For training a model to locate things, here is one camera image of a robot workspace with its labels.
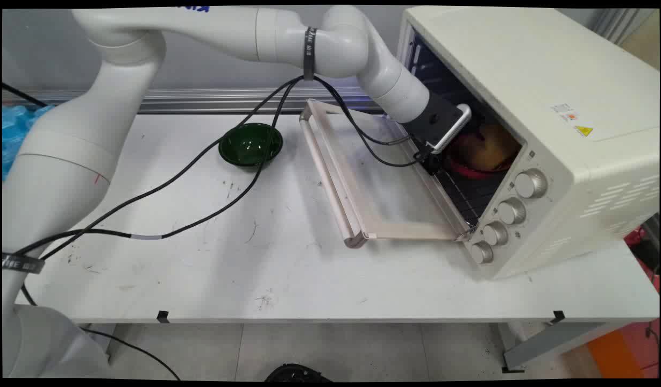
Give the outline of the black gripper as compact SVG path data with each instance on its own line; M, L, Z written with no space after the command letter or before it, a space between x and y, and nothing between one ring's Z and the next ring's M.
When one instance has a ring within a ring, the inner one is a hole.
M429 176L443 173L445 164L442 154L432 154L430 147L419 141L414 141L414 145L417 149L414 153L414 160L420 162L420 165Z

